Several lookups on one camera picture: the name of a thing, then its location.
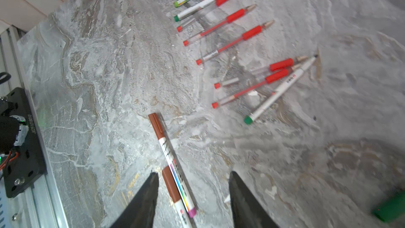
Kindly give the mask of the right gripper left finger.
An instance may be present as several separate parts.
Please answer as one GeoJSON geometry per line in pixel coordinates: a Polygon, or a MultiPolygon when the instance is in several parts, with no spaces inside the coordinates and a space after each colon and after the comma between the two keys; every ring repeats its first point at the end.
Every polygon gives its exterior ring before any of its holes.
{"type": "Polygon", "coordinates": [[[158,189],[159,176],[152,172],[111,228],[152,228],[158,189]]]}

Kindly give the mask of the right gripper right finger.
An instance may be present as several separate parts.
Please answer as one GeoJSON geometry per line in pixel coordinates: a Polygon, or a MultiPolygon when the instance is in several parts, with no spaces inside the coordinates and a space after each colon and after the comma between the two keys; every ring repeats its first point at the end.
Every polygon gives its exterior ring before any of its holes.
{"type": "Polygon", "coordinates": [[[279,228],[235,171],[228,184],[235,228],[279,228]]]}

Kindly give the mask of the brown marker pen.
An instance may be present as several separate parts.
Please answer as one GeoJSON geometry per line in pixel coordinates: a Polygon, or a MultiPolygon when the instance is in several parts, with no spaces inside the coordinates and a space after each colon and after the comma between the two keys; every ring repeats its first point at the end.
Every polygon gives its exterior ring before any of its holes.
{"type": "Polygon", "coordinates": [[[155,131],[158,141],[162,147],[166,161],[170,168],[170,172],[175,181],[177,190],[180,193],[181,200],[187,210],[189,217],[193,218],[197,214],[196,207],[194,205],[194,202],[192,200],[188,187],[185,183],[185,180],[182,178],[182,173],[180,172],[180,169],[177,166],[177,159],[174,157],[172,149],[169,146],[169,143],[166,139],[165,131],[163,129],[163,126],[160,123],[159,117],[156,113],[153,113],[153,114],[149,114],[148,118],[155,131]]]}
{"type": "Polygon", "coordinates": [[[174,178],[171,174],[169,166],[166,166],[162,170],[162,177],[165,182],[165,185],[167,187],[167,190],[169,192],[169,195],[174,203],[174,206],[176,208],[176,212],[180,218],[181,224],[183,228],[192,228],[192,224],[189,220],[187,211],[184,207],[184,204],[182,202],[180,193],[178,192],[176,183],[174,181],[174,178]]]}

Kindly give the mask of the red gel pen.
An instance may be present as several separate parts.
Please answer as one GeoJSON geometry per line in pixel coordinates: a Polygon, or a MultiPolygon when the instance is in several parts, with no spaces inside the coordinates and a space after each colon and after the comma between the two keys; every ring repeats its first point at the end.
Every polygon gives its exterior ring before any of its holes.
{"type": "Polygon", "coordinates": [[[224,52],[228,48],[230,48],[232,46],[235,46],[236,44],[241,43],[243,41],[247,41],[250,38],[262,33],[264,30],[271,27],[274,23],[275,23],[275,20],[271,20],[271,21],[263,23],[262,25],[258,25],[256,27],[252,28],[251,30],[243,33],[236,40],[224,45],[223,47],[221,47],[219,49],[213,50],[210,53],[207,53],[206,55],[202,56],[200,59],[196,60],[197,65],[202,65],[205,62],[217,57],[219,54],[221,54],[222,52],[224,52]]]}
{"type": "Polygon", "coordinates": [[[240,91],[240,92],[238,92],[236,94],[233,94],[231,96],[223,98],[222,100],[219,100],[217,102],[212,103],[212,107],[214,109],[216,109],[216,108],[218,108],[220,106],[223,106],[223,105],[225,105],[225,104],[227,104],[229,102],[232,102],[233,100],[237,99],[238,97],[240,97],[240,96],[242,96],[242,95],[244,95],[246,93],[249,93],[249,92],[251,92],[251,91],[253,91],[253,90],[255,90],[255,89],[257,89],[257,88],[259,88],[259,87],[261,87],[263,85],[265,85],[265,84],[270,84],[270,83],[273,83],[273,82],[275,82],[277,80],[280,80],[280,79],[288,76],[289,73],[292,73],[294,70],[298,69],[301,65],[302,64],[299,63],[297,65],[294,65],[294,66],[285,68],[283,70],[280,70],[280,71],[278,71],[276,73],[273,73],[273,74],[267,76],[262,82],[259,82],[259,83],[255,84],[255,85],[252,85],[252,86],[248,87],[245,90],[242,90],[242,91],[240,91]]]}
{"type": "Polygon", "coordinates": [[[199,12],[185,18],[187,19],[183,24],[180,24],[177,27],[177,31],[178,32],[182,32],[186,27],[188,27],[189,25],[191,25],[192,23],[194,23],[195,21],[201,19],[204,15],[208,14],[209,12],[211,12],[212,10],[214,10],[215,8],[217,8],[219,6],[216,6],[215,4],[209,5],[208,7],[200,10],[199,12]]]}
{"type": "Polygon", "coordinates": [[[283,69],[289,69],[289,68],[292,68],[293,66],[298,65],[299,63],[305,61],[308,58],[309,57],[307,57],[307,56],[288,58],[283,61],[272,63],[269,66],[251,70],[248,73],[245,73],[244,75],[242,75],[241,77],[235,77],[235,78],[231,78],[231,79],[227,79],[227,80],[223,80],[221,82],[215,83],[214,87],[215,87],[215,89],[219,89],[221,87],[226,87],[231,84],[238,83],[242,80],[247,79],[248,77],[257,76],[257,75],[260,75],[263,73],[268,73],[268,72],[276,72],[276,71],[283,70],[283,69]]]}
{"type": "Polygon", "coordinates": [[[247,15],[249,12],[253,11],[256,7],[257,7],[257,4],[253,4],[253,5],[247,6],[245,8],[239,9],[238,11],[234,12],[233,14],[228,15],[225,19],[221,20],[220,22],[215,23],[214,25],[197,33],[196,35],[192,36],[191,38],[186,39],[183,42],[183,45],[188,46],[188,45],[200,40],[201,38],[208,36],[209,34],[213,33],[217,29],[219,29],[223,26],[226,26],[226,25],[240,19],[241,17],[247,15]]]}

